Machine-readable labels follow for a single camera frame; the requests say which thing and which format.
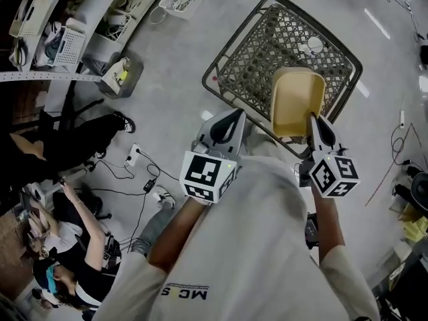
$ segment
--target foot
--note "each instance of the foot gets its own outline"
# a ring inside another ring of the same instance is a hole
[[[98,159],[103,159],[106,156],[107,152],[95,152],[95,157]]]
[[[135,122],[132,121],[131,118],[128,118],[127,116],[123,115],[121,112],[114,112],[113,113],[115,116],[118,116],[119,118],[123,119],[123,121],[125,122],[125,129],[124,131],[127,133],[134,133],[135,132]]]
[[[174,208],[175,206],[176,202],[174,197],[160,185],[153,188],[153,197],[158,201],[159,208]]]

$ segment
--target yellow tray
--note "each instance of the yellow tray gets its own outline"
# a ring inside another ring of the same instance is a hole
[[[271,122],[274,134],[306,136],[310,113],[320,115],[326,82],[308,68],[280,68],[272,85]]]

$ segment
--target black cap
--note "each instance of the black cap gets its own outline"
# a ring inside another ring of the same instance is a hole
[[[33,276],[36,282],[43,288],[49,291],[49,284],[47,282],[46,270],[52,266],[56,261],[51,259],[36,260],[33,264]]]

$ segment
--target concrete floor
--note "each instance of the concrete floor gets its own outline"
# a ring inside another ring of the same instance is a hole
[[[190,22],[168,17],[160,25],[143,22],[133,35],[128,48],[144,61],[144,72],[133,95],[127,99],[106,99],[105,106],[84,114],[84,118],[104,114],[108,107],[120,110],[137,125],[135,134],[119,134],[108,149],[106,160],[122,166],[133,143],[141,144],[156,163],[177,177],[184,151],[189,149],[203,122],[204,110],[216,114],[228,108],[206,91],[201,78],[233,32],[259,0],[204,0]],[[358,163],[362,183],[347,198],[337,200],[346,244],[366,279],[374,284],[384,274],[383,262],[402,238],[397,214],[389,211],[393,204],[391,181],[400,168],[392,166],[391,132],[399,123],[404,109],[406,126],[397,131],[404,136],[412,123],[398,161],[412,158],[425,167],[423,150],[427,148],[427,131],[418,86],[421,74],[419,46],[413,39],[410,15],[394,1],[386,0],[291,0],[315,17],[340,39],[362,62],[360,81],[369,91],[365,95],[355,89],[335,125],[350,153]],[[419,31],[428,31],[428,0],[412,0]],[[387,39],[368,18],[368,9],[391,35]],[[83,104],[102,95],[94,84],[76,86],[76,104]],[[290,155],[290,167],[297,160]],[[117,181],[100,165],[87,176],[93,188],[141,192],[150,178],[147,160],[139,159],[131,169],[134,180]],[[116,169],[117,175],[126,175]],[[161,175],[158,183],[167,188],[179,202],[183,193],[177,182]],[[374,197],[374,191],[380,185]],[[97,192],[106,210],[113,213],[109,227],[118,239],[129,237],[136,227],[142,198]],[[313,210],[310,192],[302,189],[309,209]],[[150,196],[142,213],[138,235],[156,212]]]

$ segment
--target blue headband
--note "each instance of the blue headband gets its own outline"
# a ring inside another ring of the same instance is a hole
[[[46,270],[46,278],[47,278],[47,286],[49,287],[49,292],[51,294],[55,294],[57,292],[56,290],[56,283],[54,280],[54,268],[55,264],[49,266]]]

